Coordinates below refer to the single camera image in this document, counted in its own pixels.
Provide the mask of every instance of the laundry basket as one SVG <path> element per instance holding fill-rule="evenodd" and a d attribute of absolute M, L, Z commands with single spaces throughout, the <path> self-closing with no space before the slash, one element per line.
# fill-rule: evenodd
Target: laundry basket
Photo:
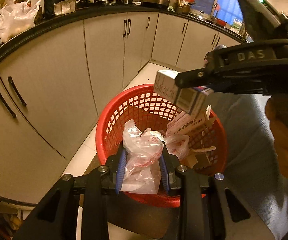
<path fill-rule="evenodd" d="M 96 150 L 102 165 L 106 159 L 116 154 L 119 143 L 123 140 L 124 124 L 134 119 L 136 126 L 144 131 L 166 131 L 167 124 L 181 109 L 153 93 L 154 84 L 145 84 L 130 88 L 113 98 L 100 115 L 96 128 Z M 216 116 L 211 111 L 210 117 Z M 197 170 L 204 175 L 214 175 L 223 172 L 227 157 L 226 136 L 220 120 L 217 118 L 212 128 L 197 132 L 190 137 L 191 149 L 215 146 L 216 150 L 209 152 L 212 166 Z M 127 196 L 141 203 L 158 207 L 179 207 L 180 197 L 169 197 L 164 190 L 158 194 L 135 194 L 124 192 Z"/>

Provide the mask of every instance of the black countertop edge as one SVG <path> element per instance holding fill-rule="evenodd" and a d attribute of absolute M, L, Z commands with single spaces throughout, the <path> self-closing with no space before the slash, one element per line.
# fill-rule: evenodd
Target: black countertop edge
<path fill-rule="evenodd" d="M 157 8 L 149 8 L 149 7 L 134 6 L 134 5 L 116 5 L 116 6 L 98 6 L 98 7 L 94 6 L 94 7 L 79 9 L 76 12 L 65 14 L 62 16 L 54 17 L 50 20 L 43 21 L 42 23 L 37 24 L 34 27 L 13 37 L 8 42 L 0 46 L 0 62 L 9 54 L 14 52 L 19 47 L 21 47 L 22 45 L 28 43 L 29 41 L 33 40 L 34 38 L 46 32 L 49 32 L 50 30 L 56 29 L 58 27 L 61 27 L 63 25 L 66 25 L 72 22 L 87 19 L 87 18 L 115 14 L 115 13 L 126 13 L 126 12 L 160 12 L 160 13 L 165 13 L 165 14 L 185 18 L 185 19 L 203 24 L 212 29 L 215 29 L 235 39 L 238 42 L 244 43 L 244 41 L 242 41 L 238 36 L 230 33 L 229 31 L 226 31 L 211 23 L 205 22 L 203 20 L 188 16 L 188 15 L 178 14 L 178 13 L 174 13 L 174 12 L 167 11 L 167 10 L 161 10 Z"/>

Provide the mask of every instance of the barcode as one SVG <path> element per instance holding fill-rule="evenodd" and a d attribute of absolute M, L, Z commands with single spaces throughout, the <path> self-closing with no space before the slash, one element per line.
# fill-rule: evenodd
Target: barcode
<path fill-rule="evenodd" d="M 194 103 L 196 93 L 197 91 L 192 88 L 181 89 L 176 105 L 185 112 L 189 113 Z"/>

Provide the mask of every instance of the white tile floor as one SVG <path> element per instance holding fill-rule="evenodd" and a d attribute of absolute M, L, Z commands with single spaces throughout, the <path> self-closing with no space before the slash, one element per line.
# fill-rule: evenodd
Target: white tile floor
<path fill-rule="evenodd" d="M 165 67 L 148 63 L 140 73 L 130 82 L 130 84 L 125 88 L 129 89 L 134 86 L 142 84 L 151 84 L 155 81 L 156 72 L 162 69 L 167 69 Z M 66 167 L 63 174 L 70 173 L 74 177 L 81 176 L 86 171 L 88 165 L 94 158 L 96 154 L 95 146 L 95 132 L 96 126 L 90 132 L 88 137 L 85 139 L 81 147 L 78 149 L 73 159 Z M 83 208 L 79 207 L 78 218 L 77 218 L 77 231 L 76 231 L 76 240 L 81 239 L 81 221 L 82 221 L 82 210 Z M 144 240 L 148 239 L 147 237 L 135 234 L 133 232 L 127 231 L 125 229 L 119 228 L 115 225 L 108 224 L 108 231 L 110 239 L 114 240 Z"/>

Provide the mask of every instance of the black cabinet handle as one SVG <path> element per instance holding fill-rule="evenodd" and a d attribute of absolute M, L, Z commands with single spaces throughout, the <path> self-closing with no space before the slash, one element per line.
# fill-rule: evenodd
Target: black cabinet handle
<path fill-rule="evenodd" d="M 11 76 L 8 77 L 8 82 L 10 83 L 10 85 L 12 86 L 12 88 L 14 89 L 15 93 L 17 94 L 19 100 L 22 102 L 23 106 L 27 106 L 27 104 L 25 103 L 24 99 L 22 98 L 22 96 L 20 95 L 20 93 L 18 92 L 16 86 L 15 86 L 15 83 L 12 79 Z"/>
<path fill-rule="evenodd" d="M 127 36 L 131 33 L 131 19 L 128 19 L 128 22 L 130 23 L 130 28 L 128 29 Z"/>
<path fill-rule="evenodd" d="M 184 23 L 183 30 L 182 30 L 182 34 L 184 33 L 185 25 L 186 25 L 186 23 Z"/>
<path fill-rule="evenodd" d="M 149 22 L 150 22 L 150 17 L 147 17 L 147 19 L 148 19 L 148 24 L 147 24 L 147 26 L 146 26 L 146 28 L 148 29 L 148 27 L 149 27 Z"/>
<path fill-rule="evenodd" d="M 213 43 L 214 43 L 214 41 L 215 41 L 215 37 L 216 37 L 217 35 L 216 34 L 214 34 L 214 38 L 213 38 L 213 41 L 212 41 L 212 44 L 211 45 L 213 45 Z"/>
<path fill-rule="evenodd" d="M 219 36 L 219 39 L 217 40 L 217 44 L 219 44 L 220 38 L 221 38 L 221 37 Z M 217 46 L 217 44 L 216 44 L 215 46 Z"/>
<path fill-rule="evenodd" d="M 13 118 L 16 118 L 16 114 L 10 109 L 8 104 L 6 103 L 5 99 L 3 98 L 2 94 L 0 93 L 0 100 L 3 102 L 4 106 L 6 106 L 7 110 L 10 112 Z"/>
<path fill-rule="evenodd" d="M 125 25 L 125 32 L 123 34 L 123 38 L 126 37 L 126 29 L 127 29 L 127 21 L 126 20 L 124 20 L 124 25 Z"/>

